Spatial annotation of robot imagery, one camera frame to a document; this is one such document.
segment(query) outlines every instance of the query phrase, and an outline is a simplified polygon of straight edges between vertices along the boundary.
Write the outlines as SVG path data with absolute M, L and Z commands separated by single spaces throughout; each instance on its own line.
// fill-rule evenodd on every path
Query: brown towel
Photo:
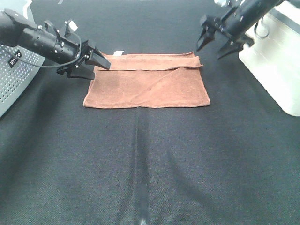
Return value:
M 95 67 L 83 105 L 94 108 L 197 107 L 210 104 L 202 66 L 186 54 L 105 55 L 110 70 Z

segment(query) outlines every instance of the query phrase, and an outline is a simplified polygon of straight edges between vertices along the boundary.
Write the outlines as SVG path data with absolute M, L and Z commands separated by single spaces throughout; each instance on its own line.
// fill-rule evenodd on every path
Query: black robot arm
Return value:
M 57 73 L 61 75 L 67 73 L 69 78 L 93 80 L 94 66 L 109 69 L 110 62 L 93 41 L 81 43 L 78 35 L 76 36 L 79 43 L 69 40 L 68 37 L 74 31 L 71 28 L 74 26 L 76 27 L 74 22 L 69 20 L 61 30 L 57 30 L 50 21 L 45 21 L 44 29 L 19 13 L 5 9 L 0 11 L 0 44 L 10 47 L 19 45 L 58 63 L 57 66 L 43 66 L 43 68 L 58 68 Z
M 219 32 L 228 38 L 226 44 L 219 50 L 218 58 L 231 53 L 239 52 L 244 44 L 252 46 L 254 40 L 247 36 L 246 31 L 253 26 L 273 7 L 284 0 L 230 0 L 230 10 L 221 18 L 204 15 L 200 24 L 203 27 L 197 42 L 197 51 L 201 50 L 209 42 L 213 41 L 215 32 Z

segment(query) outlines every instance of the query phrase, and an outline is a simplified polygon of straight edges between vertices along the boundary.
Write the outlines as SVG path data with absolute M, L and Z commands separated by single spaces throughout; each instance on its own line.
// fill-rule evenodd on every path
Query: cable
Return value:
M 72 64 L 72 63 L 75 63 L 75 62 L 80 58 L 80 55 L 81 55 L 81 47 L 82 47 L 81 38 L 79 37 L 79 35 L 77 35 L 77 34 L 75 34 L 75 33 L 71 33 L 71 34 L 75 35 L 75 36 L 78 38 L 78 40 L 79 40 L 79 53 L 78 53 L 78 55 L 76 56 L 76 58 L 75 58 L 74 60 L 72 60 L 72 61 L 70 61 L 70 62 L 63 63 L 63 64 L 54 65 L 54 66 L 39 66 L 39 65 L 37 65 L 37 64 L 33 64 L 33 63 L 30 63 L 30 62 L 27 62 L 27 61 L 25 61 L 25 60 L 23 60 L 23 59 L 21 59 L 21 58 L 15 56 L 15 55 L 12 55 L 12 53 L 9 52 L 9 51 L 6 50 L 6 49 L 3 49 L 3 51 L 6 52 L 6 53 L 9 54 L 9 55 L 12 55 L 12 56 L 13 56 L 14 58 L 16 58 L 17 60 L 19 60 L 19 61 L 21 61 L 21 62 L 24 62 L 24 63 L 26 63 L 26 64 L 28 64 L 28 65 L 32 65 L 32 66 L 34 66 L 34 67 L 47 68 L 47 69 L 64 67 L 64 66 L 68 66 L 68 65 L 70 65 L 70 64 Z
M 268 25 L 266 25 L 264 22 L 263 22 L 263 17 L 261 18 L 261 25 L 268 31 L 268 33 L 265 35 L 265 36 L 261 36 L 257 33 L 257 26 L 258 26 L 258 22 L 255 24 L 255 27 L 254 27 L 254 33 L 255 33 L 255 36 L 257 36 L 259 39 L 265 39 L 267 36 L 269 36 L 270 34 L 270 28 L 268 27 Z

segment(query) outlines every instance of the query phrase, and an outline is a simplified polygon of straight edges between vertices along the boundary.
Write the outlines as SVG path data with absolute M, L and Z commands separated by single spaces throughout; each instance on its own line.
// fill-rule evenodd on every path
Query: black fabric surface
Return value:
M 227 10 L 212 0 L 57 1 L 34 1 L 36 22 L 72 18 L 107 54 L 194 51 L 201 16 Z M 0 118 L 0 224 L 300 224 L 300 118 L 237 54 L 218 61 L 224 43 L 198 53 L 208 107 L 84 108 L 89 81 L 41 69 Z

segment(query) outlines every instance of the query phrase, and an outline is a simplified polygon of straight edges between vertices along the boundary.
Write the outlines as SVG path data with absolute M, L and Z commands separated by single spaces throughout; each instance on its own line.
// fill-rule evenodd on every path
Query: black label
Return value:
M 18 50 L 18 51 L 15 53 L 15 56 L 17 56 L 17 57 L 19 57 L 19 58 L 22 57 L 21 51 Z M 15 64 L 17 64 L 18 61 L 19 61 L 19 60 L 16 59 L 16 58 L 13 56 L 13 57 L 11 57 L 11 58 L 9 59 L 8 64 L 9 64 L 9 66 L 12 68 L 12 67 L 15 66 Z

